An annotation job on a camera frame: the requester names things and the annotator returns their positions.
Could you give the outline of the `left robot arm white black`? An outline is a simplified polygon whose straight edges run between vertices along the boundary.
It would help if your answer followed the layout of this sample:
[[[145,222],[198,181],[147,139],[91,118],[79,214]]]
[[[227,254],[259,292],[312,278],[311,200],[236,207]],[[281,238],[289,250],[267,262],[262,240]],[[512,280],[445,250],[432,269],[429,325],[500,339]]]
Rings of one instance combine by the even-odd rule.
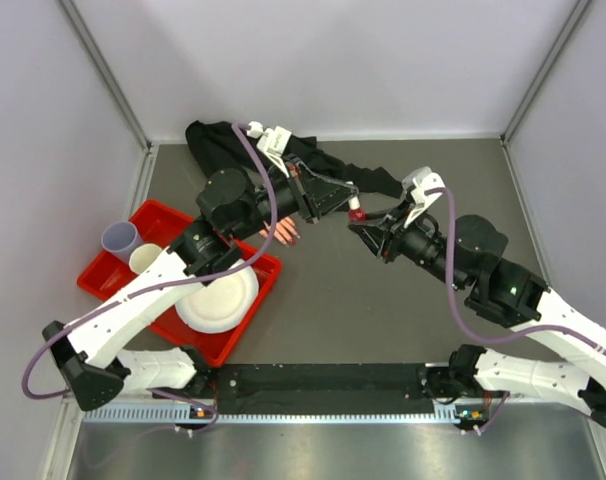
[[[263,172],[254,189],[236,169],[209,177],[197,197],[200,215],[143,273],[101,306],[68,324],[52,322],[42,332],[54,363],[84,412],[122,393],[182,390],[199,396],[210,374],[186,348],[135,352],[126,345],[179,300],[213,282],[249,268],[259,259],[242,258],[238,241],[299,213],[316,223],[355,197],[359,190],[310,170],[301,160]]]

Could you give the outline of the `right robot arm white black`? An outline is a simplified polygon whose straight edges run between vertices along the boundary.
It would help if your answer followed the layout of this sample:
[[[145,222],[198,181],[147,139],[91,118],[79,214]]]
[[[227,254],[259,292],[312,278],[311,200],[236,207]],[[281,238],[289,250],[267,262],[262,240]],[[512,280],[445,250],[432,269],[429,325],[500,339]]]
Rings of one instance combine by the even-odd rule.
[[[475,339],[454,351],[441,373],[424,377],[427,393],[454,398],[522,395],[570,407],[606,429],[606,329],[567,303],[529,269],[503,257],[508,239],[478,215],[454,221],[446,237],[427,213],[411,223],[401,204],[350,231],[389,263],[403,256],[443,281],[449,296],[469,292],[465,306],[509,330],[507,340],[530,338],[557,362],[527,360],[496,351],[497,340]]]

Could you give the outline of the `red nail polish bottle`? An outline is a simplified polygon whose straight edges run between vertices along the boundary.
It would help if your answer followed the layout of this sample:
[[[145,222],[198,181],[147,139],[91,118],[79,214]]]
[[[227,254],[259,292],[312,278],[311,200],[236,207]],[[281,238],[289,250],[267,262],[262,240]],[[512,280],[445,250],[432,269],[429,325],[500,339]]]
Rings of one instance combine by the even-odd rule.
[[[350,209],[348,217],[351,222],[361,222],[367,220],[367,214],[362,209]]]

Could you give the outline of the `white nail polish cap brush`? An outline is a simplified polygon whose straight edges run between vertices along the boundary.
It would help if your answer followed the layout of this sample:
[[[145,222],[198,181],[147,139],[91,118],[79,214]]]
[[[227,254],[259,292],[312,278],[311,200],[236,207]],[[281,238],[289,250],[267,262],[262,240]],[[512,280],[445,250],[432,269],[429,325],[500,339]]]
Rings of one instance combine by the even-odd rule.
[[[350,210],[358,210],[361,208],[360,200],[358,194],[353,195],[349,201],[348,206]]]

